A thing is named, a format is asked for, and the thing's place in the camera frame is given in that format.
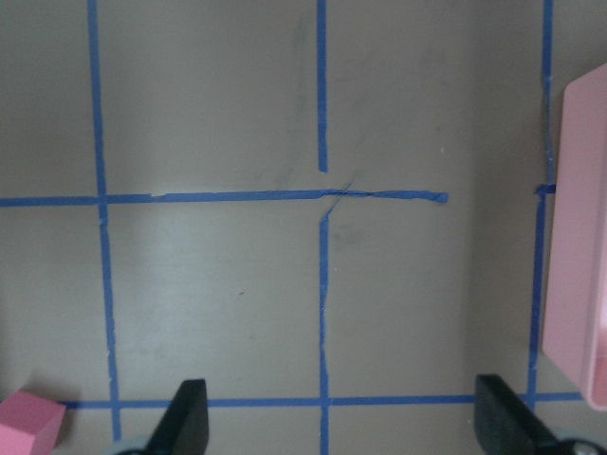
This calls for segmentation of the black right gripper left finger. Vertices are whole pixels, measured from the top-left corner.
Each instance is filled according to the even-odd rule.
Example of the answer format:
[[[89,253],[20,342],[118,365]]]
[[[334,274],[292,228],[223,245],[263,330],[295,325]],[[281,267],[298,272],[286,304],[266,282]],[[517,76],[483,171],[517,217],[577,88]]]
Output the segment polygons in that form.
[[[206,381],[184,380],[146,444],[145,453],[203,455],[209,440]]]

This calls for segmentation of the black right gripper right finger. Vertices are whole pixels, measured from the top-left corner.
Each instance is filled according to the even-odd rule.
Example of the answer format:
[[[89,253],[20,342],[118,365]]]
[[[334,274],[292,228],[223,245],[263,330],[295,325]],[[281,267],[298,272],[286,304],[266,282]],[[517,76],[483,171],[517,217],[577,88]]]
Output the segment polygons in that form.
[[[568,454],[559,440],[497,374],[475,378],[474,433],[485,454]]]

